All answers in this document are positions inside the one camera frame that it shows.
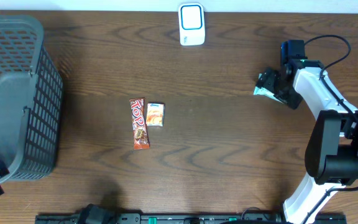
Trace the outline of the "teal wet wipes pack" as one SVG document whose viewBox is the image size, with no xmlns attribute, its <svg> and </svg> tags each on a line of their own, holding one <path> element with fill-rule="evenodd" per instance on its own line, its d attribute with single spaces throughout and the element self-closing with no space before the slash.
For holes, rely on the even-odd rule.
<svg viewBox="0 0 358 224">
<path fill-rule="evenodd" d="M 254 95 L 263 95 L 280 102 L 280 100 L 275 97 L 275 75 L 271 75 L 267 72 L 260 73 L 255 84 Z"/>
</svg>

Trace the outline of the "orange tissue packet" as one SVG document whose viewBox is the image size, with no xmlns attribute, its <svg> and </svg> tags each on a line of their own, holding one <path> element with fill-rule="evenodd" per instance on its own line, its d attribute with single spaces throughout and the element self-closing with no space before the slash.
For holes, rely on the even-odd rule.
<svg viewBox="0 0 358 224">
<path fill-rule="evenodd" d="M 165 115 L 165 105 L 163 103 L 148 103 L 147 104 L 147 126 L 163 126 Z"/>
</svg>

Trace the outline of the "red Top chocolate bar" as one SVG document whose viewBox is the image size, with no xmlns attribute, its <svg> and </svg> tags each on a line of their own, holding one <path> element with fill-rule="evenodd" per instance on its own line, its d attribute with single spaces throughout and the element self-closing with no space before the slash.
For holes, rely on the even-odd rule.
<svg viewBox="0 0 358 224">
<path fill-rule="evenodd" d="M 132 114 L 132 129 L 134 137 L 134 149 L 149 149 L 149 136 L 144 114 L 144 98 L 130 99 Z"/>
</svg>

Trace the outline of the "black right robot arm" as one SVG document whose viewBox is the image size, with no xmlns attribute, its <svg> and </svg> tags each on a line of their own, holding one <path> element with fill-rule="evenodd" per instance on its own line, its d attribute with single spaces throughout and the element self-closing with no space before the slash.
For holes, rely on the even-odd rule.
<svg viewBox="0 0 358 224">
<path fill-rule="evenodd" d="M 266 68 L 255 87 L 291 109 L 305 101 L 316 120 L 305 151 L 306 174 L 283 203 L 286 222 L 313 223 L 333 195 L 358 191 L 358 109 L 320 61 L 286 59 L 283 69 Z"/>
</svg>

